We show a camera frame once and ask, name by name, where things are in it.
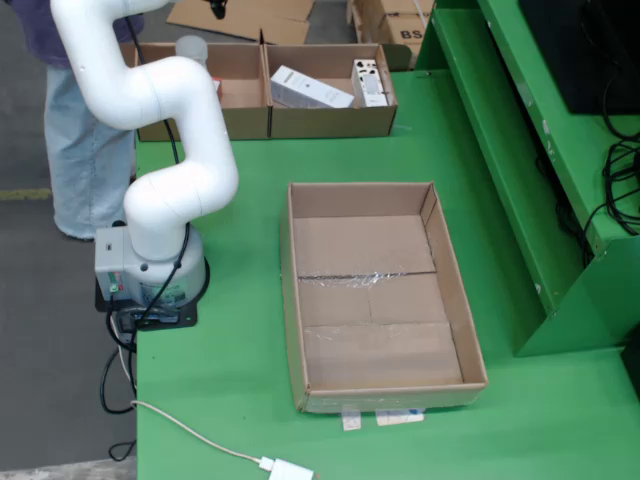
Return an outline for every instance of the yellow floor line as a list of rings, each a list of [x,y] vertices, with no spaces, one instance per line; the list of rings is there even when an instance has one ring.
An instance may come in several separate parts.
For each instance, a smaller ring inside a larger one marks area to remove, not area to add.
[[[18,190],[0,190],[0,202],[16,200],[46,200],[51,196],[49,188],[26,188]]]

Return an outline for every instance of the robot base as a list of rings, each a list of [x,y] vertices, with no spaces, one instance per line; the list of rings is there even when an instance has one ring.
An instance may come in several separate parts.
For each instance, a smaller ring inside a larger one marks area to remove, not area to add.
[[[175,308],[176,316],[167,317],[164,321],[154,321],[147,323],[146,325],[138,326],[138,330],[166,330],[171,328],[184,328],[193,327],[198,323],[198,301],[207,291],[209,287],[209,262],[205,258],[205,282],[202,286],[202,290],[196,295],[189,303]],[[109,302],[102,297],[102,291],[100,290],[100,284],[96,279],[96,292],[95,292],[95,307],[98,312],[106,313],[109,311]],[[115,300],[113,302],[113,312],[116,313],[116,325],[118,331],[121,334],[133,333],[133,323],[136,318],[144,312],[145,307],[140,306],[133,300]]]
[[[190,227],[182,266],[158,303],[143,313],[173,269],[173,261],[146,261],[133,250],[126,226],[99,229],[96,235],[95,306],[114,312],[121,335],[139,330],[190,327],[197,323],[196,304],[209,285],[209,264],[202,239]]]

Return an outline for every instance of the green workbench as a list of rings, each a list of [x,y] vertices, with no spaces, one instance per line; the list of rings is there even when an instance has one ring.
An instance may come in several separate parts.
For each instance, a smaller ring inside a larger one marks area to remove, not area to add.
[[[139,335],[141,400],[254,456],[321,479],[637,478],[640,408],[616,349],[516,358],[543,306],[448,70],[394,74],[391,137],[234,142],[240,188],[197,220],[211,283],[194,328]],[[143,170],[171,164],[139,143]],[[473,405],[424,422],[359,431],[295,411],[285,349],[279,216],[288,182],[435,181],[490,386]],[[266,479],[153,412],[138,412],[138,478]]]

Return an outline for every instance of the black object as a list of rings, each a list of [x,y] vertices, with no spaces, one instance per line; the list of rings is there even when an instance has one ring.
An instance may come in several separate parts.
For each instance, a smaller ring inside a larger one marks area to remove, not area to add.
[[[635,0],[520,0],[522,13],[567,108],[640,113],[640,49]]]
[[[135,330],[147,331],[193,327],[196,323],[198,323],[198,301],[202,298],[204,293],[207,291],[207,287],[209,286],[210,269],[209,262],[206,258],[204,259],[204,264],[206,276],[204,285],[202,286],[202,290],[200,290],[200,293],[198,293],[198,295],[193,300],[180,308],[166,309],[166,312],[164,312],[165,315],[161,315],[163,313],[163,309],[161,306],[152,306],[147,314],[144,315],[146,309],[135,303],[133,300],[115,300],[113,302],[112,311],[117,312],[120,310],[126,310],[128,313],[126,318],[131,319],[135,322],[135,325],[118,325],[119,330],[121,332],[131,333]],[[97,279],[95,288],[95,307],[99,312],[107,312],[111,308],[110,302],[106,301],[102,297],[102,290],[100,289],[100,284],[98,283]]]
[[[640,400],[640,324],[631,332],[630,338],[621,357]]]
[[[211,11],[218,20],[222,20],[227,13],[228,0],[209,0]]]

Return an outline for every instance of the person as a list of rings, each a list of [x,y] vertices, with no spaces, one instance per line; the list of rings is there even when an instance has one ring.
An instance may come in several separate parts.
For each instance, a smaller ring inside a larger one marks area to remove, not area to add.
[[[27,50],[47,65],[44,135],[54,222],[70,237],[92,240],[97,228],[124,220],[124,194],[135,164],[134,132],[100,123],[87,108],[53,21],[50,0],[5,2],[22,24]],[[130,20],[139,33],[142,16]],[[132,40],[124,19],[114,23],[114,31],[118,41]]]

